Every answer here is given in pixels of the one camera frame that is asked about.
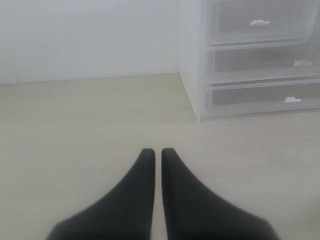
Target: drawer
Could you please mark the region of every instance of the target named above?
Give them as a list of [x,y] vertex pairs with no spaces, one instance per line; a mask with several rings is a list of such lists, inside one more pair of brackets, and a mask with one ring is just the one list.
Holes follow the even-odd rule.
[[207,45],[301,41],[313,29],[318,0],[206,0]]
[[320,80],[217,86],[205,92],[203,117],[320,108]]
[[320,75],[320,43],[204,52],[206,83]]

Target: drawer front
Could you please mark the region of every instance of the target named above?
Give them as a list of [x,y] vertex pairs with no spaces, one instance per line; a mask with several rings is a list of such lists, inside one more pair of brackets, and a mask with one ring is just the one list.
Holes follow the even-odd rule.
[[231,89],[217,87],[206,94],[207,117],[320,108],[320,81],[269,86],[251,84]]
[[316,0],[207,0],[205,39],[209,45],[302,40],[318,5]]
[[216,50],[204,58],[207,83],[320,75],[320,43]]

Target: white wall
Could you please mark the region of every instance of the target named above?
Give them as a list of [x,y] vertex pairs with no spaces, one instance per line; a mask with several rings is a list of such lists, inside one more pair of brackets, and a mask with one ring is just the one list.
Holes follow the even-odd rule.
[[176,0],[0,0],[0,83],[178,72]]

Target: white drawer cabinet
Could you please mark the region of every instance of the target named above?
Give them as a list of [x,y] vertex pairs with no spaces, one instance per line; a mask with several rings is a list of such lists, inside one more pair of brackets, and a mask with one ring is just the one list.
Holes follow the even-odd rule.
[[319,5],[180,0],[179,71],[199,121],[320,108]]

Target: floor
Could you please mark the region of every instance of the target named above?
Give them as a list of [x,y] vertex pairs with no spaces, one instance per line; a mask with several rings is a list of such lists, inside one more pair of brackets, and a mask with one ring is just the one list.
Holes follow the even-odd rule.
[[157,154],[152,239],[166,239],[160,151],[174,147],[283,240],[319,240],[320,112],[197,123],[178,75],[0,86],[0,239],[45,239],[142,148]]

